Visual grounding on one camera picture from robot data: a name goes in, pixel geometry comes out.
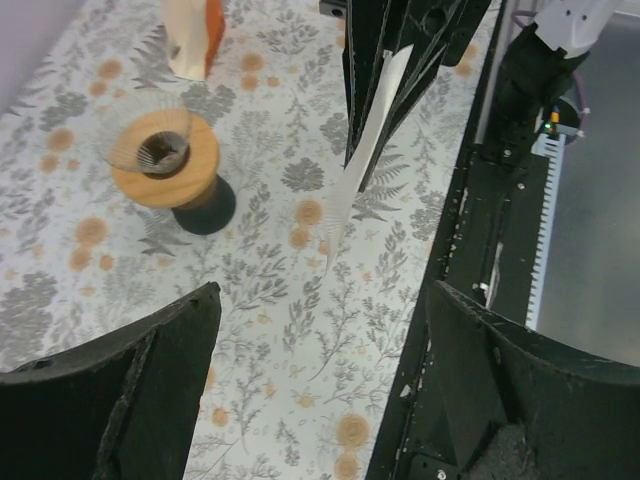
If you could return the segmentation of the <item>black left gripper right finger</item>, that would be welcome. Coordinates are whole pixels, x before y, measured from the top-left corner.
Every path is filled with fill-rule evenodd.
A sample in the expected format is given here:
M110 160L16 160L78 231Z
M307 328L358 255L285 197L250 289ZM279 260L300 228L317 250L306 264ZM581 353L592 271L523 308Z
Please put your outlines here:
M638 368L549 339L442 281L427 288L426 314L463 472L513 425L542 479L638 478Z

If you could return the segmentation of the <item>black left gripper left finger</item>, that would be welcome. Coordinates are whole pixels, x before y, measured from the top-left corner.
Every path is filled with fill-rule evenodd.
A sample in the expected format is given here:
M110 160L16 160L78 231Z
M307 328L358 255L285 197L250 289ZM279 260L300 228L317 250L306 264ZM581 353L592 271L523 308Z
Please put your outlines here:
M220 287L208 282L2 374L2 478L182 478L220 320Z

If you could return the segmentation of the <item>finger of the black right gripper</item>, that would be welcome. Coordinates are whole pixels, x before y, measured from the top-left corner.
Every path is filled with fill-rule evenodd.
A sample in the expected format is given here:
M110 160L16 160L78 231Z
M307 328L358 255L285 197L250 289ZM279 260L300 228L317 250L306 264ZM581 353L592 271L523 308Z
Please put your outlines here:
M386 27L393 1L347 2L343 70L349 130L345 165L360 143L381 71Z
M385 51L395 54L408 45L413 50L360 193L368 186L386 143L431 86L439 68L460 62L489 6L488 1L393 1L381 70Z

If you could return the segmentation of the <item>white paper coffee filter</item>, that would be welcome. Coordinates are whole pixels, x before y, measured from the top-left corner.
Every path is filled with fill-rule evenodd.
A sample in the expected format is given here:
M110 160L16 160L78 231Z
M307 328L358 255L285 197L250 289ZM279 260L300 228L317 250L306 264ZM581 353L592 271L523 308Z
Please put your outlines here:
M397 53L385 51L378 85L371 109L366 117L362 136L349 162L335 182L324 205L323 234L327 247L325 274L331 270L344 230L350 218L352 205L367 168L373 162L374 151L381 139L383 126L391 110L400 82L409 62L413 45Z

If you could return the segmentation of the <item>round wooden dripper base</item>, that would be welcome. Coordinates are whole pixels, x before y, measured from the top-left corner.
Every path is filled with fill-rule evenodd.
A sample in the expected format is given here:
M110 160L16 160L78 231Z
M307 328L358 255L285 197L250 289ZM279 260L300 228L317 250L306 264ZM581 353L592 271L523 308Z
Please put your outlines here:
M106 148L116 187L153 209L193 208L215 192L219 143L201 116L181 108L139 116Z

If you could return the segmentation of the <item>clear glass dripper cone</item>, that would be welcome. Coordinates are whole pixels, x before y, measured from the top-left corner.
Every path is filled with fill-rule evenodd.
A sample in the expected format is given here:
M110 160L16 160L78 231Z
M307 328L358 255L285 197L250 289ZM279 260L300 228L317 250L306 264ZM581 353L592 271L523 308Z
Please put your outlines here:
M162 178L187 160L192 115L176 95L137 91L114 104L103 126L104 159L116 169Z

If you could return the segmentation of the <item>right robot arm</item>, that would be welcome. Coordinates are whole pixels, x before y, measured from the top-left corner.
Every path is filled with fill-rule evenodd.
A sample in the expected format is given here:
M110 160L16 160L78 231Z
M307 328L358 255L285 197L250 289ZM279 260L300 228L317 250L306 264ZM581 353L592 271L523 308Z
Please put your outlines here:
M551 1L509 44L497 70L482 154L521 164L587 58L616 1ZM344 180L366 189L384 146L442 66L459 63L486 1L349 1L343 68L349 131Z

